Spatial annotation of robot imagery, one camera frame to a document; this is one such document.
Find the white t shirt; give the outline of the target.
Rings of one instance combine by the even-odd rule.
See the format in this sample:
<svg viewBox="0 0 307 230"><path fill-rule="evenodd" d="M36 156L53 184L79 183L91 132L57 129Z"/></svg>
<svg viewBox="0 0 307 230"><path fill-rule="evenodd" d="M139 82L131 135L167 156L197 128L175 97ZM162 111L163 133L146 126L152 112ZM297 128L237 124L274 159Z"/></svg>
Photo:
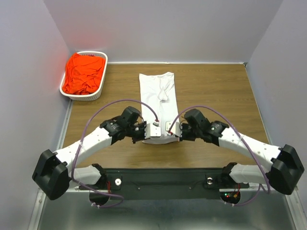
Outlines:
<svg viewBox="0 0 307 230"><path fill-rule="evenodd" d="M161 75L139 74L140 97L143 103L149 105L159 118L162 135L159 138L144 140L144 144L168 144L177 142L178 138L167 134L167 122L173 122L178 115L175 74L166 72Z"/></svg>

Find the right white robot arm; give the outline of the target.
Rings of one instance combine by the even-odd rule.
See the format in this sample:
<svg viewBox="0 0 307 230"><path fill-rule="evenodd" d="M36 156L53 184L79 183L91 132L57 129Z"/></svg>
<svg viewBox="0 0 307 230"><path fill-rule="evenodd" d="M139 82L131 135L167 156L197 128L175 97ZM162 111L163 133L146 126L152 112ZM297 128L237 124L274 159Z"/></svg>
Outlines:
<svg viewBox="0 0 307 230"><path fill-rule="evenodd" d="M240 183L265 184L284 195L290 195L305 168L290 145L278 147L263 143L237 131L230 121L210 122L198 107L192 106L181 112L186 123L182 124L180 140L197 138L251 157L255 165L229 163L221 174L226 187Z"/></svg>

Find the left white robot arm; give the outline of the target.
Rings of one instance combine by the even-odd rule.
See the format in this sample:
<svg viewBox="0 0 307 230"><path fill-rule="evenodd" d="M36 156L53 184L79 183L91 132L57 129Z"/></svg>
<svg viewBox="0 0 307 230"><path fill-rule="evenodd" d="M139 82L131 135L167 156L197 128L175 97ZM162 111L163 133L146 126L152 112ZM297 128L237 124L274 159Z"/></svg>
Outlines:
<svg viewBox="0 0 307 230"><path fill-rule="evenodd" d="M137 122L140 115L139 110L129 106L121 115L104 121L75 143L55 152L49 149L42 152L32 175L33 181L50 200L60 198L71 187L109 188L106 171L99 164L79 169L76 166L125 137L131 138L133 143L144 140L148 124Z"/></svg>

